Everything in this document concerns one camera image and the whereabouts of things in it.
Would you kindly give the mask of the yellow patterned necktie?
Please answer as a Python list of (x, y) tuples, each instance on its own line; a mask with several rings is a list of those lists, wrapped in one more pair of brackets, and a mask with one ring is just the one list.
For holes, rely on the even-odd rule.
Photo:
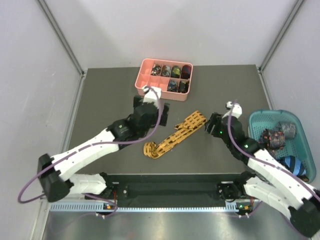
[(207, 118), (198, 110), (187, 116), (182, 123), (177, 124), (173, 134), (160, 143), (147, 142), (143, 146), (143, 154), (151, 159), (158, 159), (172, 150), (186, 138), (191, 136), (207, 122)]

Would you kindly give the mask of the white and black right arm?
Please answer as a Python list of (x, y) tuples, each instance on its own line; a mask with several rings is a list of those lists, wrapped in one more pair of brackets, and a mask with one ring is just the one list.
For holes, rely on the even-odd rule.
[(205, 131), (222, 139), (232, 156), (253, 170), (234, 181), (237, 197), (254, 197), (276, 209), (306, 238), (320, 231), (319, 189), (294, 176), (256, 140), (246, 136), (237, 117), (214, 112)]

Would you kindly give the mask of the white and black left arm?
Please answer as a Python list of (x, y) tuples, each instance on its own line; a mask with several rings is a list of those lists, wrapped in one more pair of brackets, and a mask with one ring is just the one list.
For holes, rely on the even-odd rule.
[(114, 191), (107, 174), (79, 174), (78, 171), (101, 157), (146, 140), (149, 130), (166, 126), (170, 104), (158, 105), (156, 97), (136, 95), (133, 113), (116, 120), (98, 135), (68, 151), (38, 159), (38, 179), (48, 202), (54, 203), (73, 194), (109, 198)]

